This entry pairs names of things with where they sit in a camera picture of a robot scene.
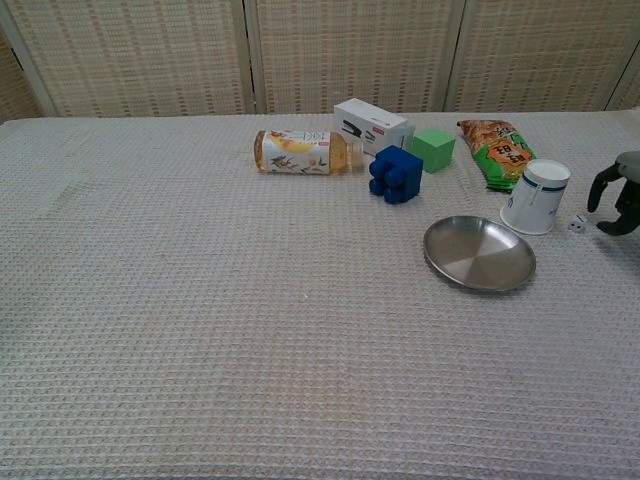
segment black robotic claw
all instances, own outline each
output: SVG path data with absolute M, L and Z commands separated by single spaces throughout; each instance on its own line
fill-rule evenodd
M 614 236 L 626 235 L 640 226 L 640 151 L 618 155 L 616 163 L 596 175 L 589 192 L 587 210 L 594 212 L 608 183 L 621 178 L 626 178 L 627 183 L 616 202 L 620 218 L 615 222 L 599 222 L 597 225 L 606 234 Z

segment green cube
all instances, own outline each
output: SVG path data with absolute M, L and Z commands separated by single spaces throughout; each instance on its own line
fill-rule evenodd
M 451 163 L 456 138 L 435 128 L 416 133 L 411 144 L 411 153 L 422 159 L 422 169 L 433 173 Z

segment metal plate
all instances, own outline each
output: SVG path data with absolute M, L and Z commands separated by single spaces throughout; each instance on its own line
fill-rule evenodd
M 445 277 L 480 290 L 511 290 L 536 270 L 536 256 L 525 240 L 480 217 L 438 220 L 424 234 L 424 253 Z

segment small white die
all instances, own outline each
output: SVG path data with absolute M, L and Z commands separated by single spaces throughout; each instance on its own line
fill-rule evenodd
M 584 233 L 586 229 L 587 219 L 584 217 L 584 215 L 574 216 L 573 220 L 571 220 L 571 223 L 569 224 L 569 230 L 573 232 Z

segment plastic bottle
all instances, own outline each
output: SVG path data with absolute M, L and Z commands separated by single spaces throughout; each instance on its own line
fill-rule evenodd
M 262 172 L 341 175 L 362 169 L 362 143 L 335 132 L 261 130 L 253 144 Z

